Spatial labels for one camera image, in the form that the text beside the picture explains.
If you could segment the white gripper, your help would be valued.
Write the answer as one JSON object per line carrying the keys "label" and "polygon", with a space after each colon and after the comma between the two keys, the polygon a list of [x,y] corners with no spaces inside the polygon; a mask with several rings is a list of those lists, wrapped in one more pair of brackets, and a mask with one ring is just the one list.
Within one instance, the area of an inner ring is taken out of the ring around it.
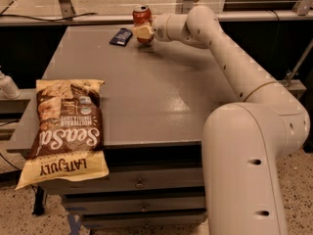
{"label": "white gripper", "polygon": [[170,37],[167,32],[167,23],[170,17],[170,14],[155,16],[152,21],[152,26],[148,24],[134,25],[132,27],[132,33],[134,36],[141,39],[151,39],[155,36],[159,41],[169,42]]}

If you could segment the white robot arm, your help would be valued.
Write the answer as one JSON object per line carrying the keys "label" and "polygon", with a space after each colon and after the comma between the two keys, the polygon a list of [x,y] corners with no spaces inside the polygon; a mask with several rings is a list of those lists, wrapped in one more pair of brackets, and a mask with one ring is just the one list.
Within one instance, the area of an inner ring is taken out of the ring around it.
{"label": "white robot arm", "polygon": [[202,132],[209,235],[289,235],[276,159],[304,144],[306,109],[224,32],[211,9],[153,16],[139,5],[132,17],[140,41],[209,49],[236,94],[236,102],[209,115]]}

